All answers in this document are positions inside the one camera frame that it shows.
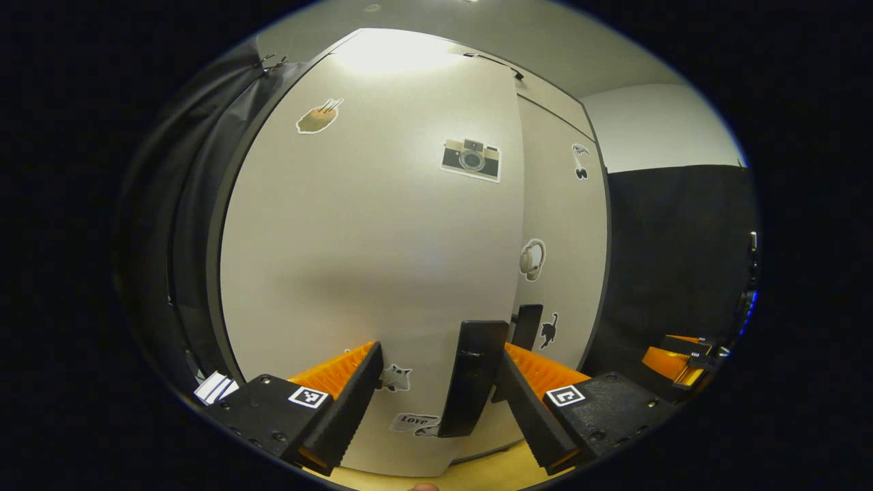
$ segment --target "sticker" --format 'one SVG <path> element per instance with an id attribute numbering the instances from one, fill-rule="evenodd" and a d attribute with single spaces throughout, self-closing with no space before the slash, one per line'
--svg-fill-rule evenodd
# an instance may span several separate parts
<path id="1" fill-rule="evenodd" d="M 316 391 L 315 389 L 309 389 L 308 387 L 303 386 L 300 386 L 300 388 L 288 398 L 288 400 L 294 404 L 304 405 L 313 409 L 317 409 L 321 403 L 325 402 L 325 399 L 327 399 L 326 392 Z"/>
<path id="2" fill-rule="evenodd" d="M 297 121 L 297 132 L 301 135 L 311 135 L 330 126 L 340 115 L 342 101 L 344 99 L 328 99 L 323 105 L 310 109 Z"/>
<path id="3" fill-rule="evenodd" d="M 585 154 L 591 156 L 591 152 L 589 152 L 588 149 L 585 148 L 585 145 L 582 145 L 581 143 L 573 144 L 573 159 L 576 161 L 575 173 L 576 177 L 580 180 L 588 179 L 588 171 L 585 170 L 585 168 L 582 167 L 582 164 L 579 162 L 579 158 Z"/>
<path id="4" fill-rule="evenodd" d="M 546 392 L 546 394 L 548 395 L 548 398 L 552 399 L 554 405 L 558 407 L 585 400 L 585 396 L 583 396 L 582 393 L 572 385 L 561 387 L 559 389 L 552 389 L 551 391 Z"/>
<path id="5" fill-rule="evenodd" d="M 239 389 L 236 380 L 215 371 L 200 383 L 194 395 L 205 405 L 212 405 L 217 400 L 229 396 L 236 389 Z"/>
<path id="6" fill-rule="evenodd" d="M 528 281 L 536 281 L 540 277 L 543 265 L 546 264 L 546 243 L 539 239 L 530 239 L 521 249 L 519 273 L 525 275 Z"/>
<path id="7" fill-rule="evenodd" d="M 422 426 L 418 428 L 413 434 L 417 437 L 437 437 L 437 431 L 439 430 L 439 425 L 431 425 L 431 426 Z"/>
<path id="8" fill-rule="evenodd" d="M 493 183 L 500 182 L 500 150 L 497 147 L 468 138 L 464 138 L 463 142 L 446 140 L 443 146 L 445 149 L 440 169 Z"/>
<path id="9" fill-rule="evenodd" d="M 439 416 L 401 412 L 397 416 L 394 416 L 394 421 L 391 422 L 391 426 L 388 428 L 392 432 L 409 432 L 417 430 L 423 426 L 435 425 L 438 422 Z"/>
<path id="10" fill-rule="evenodd" d="M 381 391 L 385 389 L 388 392 L 409 392 L 409 389 L 412 388 L 412 385 L 409 383 L 409 373 L 411 371 L 412 369 L 400 368 L 392 363 L 391 366 L 382 371 L 382 375 L 379 377 L 379 381 L 382 384 L 376 390 Z"/>
<path id="11" fill-rule="evenodd" d="M 554 335 L 558 333 L 558 313 L 552 312 L 552 321 L 551 322 L 543 322 L 542 329 L 540 330 L 540 335 L 543 336 L 545 341 L 543 342 L 540 349 L 545 349 L 549 344 L 554 342 Z"/>

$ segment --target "black handle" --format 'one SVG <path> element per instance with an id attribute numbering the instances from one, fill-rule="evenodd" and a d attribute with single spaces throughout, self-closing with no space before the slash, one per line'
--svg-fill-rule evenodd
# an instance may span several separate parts
<path id="1" fill-rule="evenodd" d="M 449 395 L 437 437 L 465 437 L 473 433 L 497 376 L 508 330 L 506 321 L 461 323 Z"/>

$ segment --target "black cat sticker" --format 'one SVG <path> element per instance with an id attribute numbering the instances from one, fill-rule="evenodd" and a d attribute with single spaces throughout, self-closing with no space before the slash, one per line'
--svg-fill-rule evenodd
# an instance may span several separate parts
<path id="1" fill-rule="evenodd" d="M 540 335 L 543 336 L 545 341 L 540 346 L 540 349 L 545 349 L 549 344 L 554 342 L 554 335 L 558 332 L 558 313 L 552 312 L 552 321 L 551 322 L 543 322 L 542 329 L 540 330 Z"/>

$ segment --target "potato sticker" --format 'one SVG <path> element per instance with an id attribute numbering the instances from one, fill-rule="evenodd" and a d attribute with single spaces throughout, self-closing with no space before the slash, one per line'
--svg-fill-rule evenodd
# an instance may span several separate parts
<path id="1" fill-rule="evenodd" d="M 297 121 L 297 132 L 302 135 L 318 133 L 327 128 L 340 114 L 343 99 L 328 99 L 323 105 L 313 107 Z"/>

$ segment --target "camera sticker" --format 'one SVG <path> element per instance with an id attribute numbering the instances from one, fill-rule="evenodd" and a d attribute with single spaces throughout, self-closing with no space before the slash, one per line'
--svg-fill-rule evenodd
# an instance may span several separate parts
<path id="1" fill-rule="evenodd" d="M 530 239 L 521 249 L 519 273 L 528 281 L 536 281 L 546 264 L 546 243 L 540 239 Z"/>
<path id="2" fill-rule="evenodd" d="M 310 109 L 297 121 L 297 132 L 301 135 L 311 135 L 330 126 L 340 115 L 342 101 L 344 99 L 328 99 L 323 105 Z"/>
<path id="3" fill-rule="evenodd" d="M 440 169 L 461 176 L 500 182 L 500 150 L 476 140 L 446 140 Z"/>
<path id="4" fill-rule="evenodd" d="M 540 326 L 540 335 L 544 340 L 542 345 L 540 345 L 540 351 L 554 342 L 554 335 L 556 334 L 558 334 L 558 313 L 552 312 L 552 321 L 543 322 L 542 326 Z"/>
<path id="5" fill-rule="evenodd" d="M 591 152 L 588 151 L 588 149 L 585 148 L 585 145 L 582 145 L 581 143 L 574 143 L 572 149 L 573 159 L 576 161 L 576 178 L 579 180 L 588 179 L 588 171 L 585 170 L 584 167 L 582 167 L 582 162 L 580 162 L 580 159 L 584 155 L 591 156 Z"/>
<path id="6" fill-rule="evenodd" d="M 439 416 L 430 416 L 427 414 L 408 414 L 401 412 L 394 416 L 394 421 L 388 427 L 392 432 L 410 432 L 418 430 L 423 426 L 435 425 L 439 422 Z"/>
<path id="7" fill-rule="evenodd" d="M 392 363 L 391 366 L 383 370 L 382 374 L 379 376 L 380 385 L 376 390 L 409 392 L 409 389 L 412 388 L 412 384 L 409 383 L 409 373 L 411 371 L 412 369 L 400 368 Z"/>

